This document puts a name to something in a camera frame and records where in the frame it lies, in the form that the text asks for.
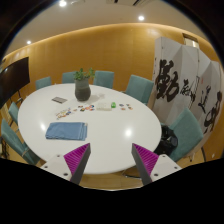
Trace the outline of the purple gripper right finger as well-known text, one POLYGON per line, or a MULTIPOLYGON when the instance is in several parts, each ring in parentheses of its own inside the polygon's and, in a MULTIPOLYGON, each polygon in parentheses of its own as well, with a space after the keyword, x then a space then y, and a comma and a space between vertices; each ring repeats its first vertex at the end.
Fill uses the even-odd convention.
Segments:
POLYGON ((152 182, 150 175, 158 161, 159 156, 135 143, 132 144, 131 153, 140 173, 143 185, 150 184, 152 182))

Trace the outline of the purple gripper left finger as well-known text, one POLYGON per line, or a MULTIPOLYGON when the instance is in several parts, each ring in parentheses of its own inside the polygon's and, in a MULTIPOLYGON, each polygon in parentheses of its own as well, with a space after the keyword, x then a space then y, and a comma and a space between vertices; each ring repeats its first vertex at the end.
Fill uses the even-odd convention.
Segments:
POLYGON ((64 159, 72 174, 70 181, 78 185, 91 153, 90 144, 87 143, 64 155, 64 159))

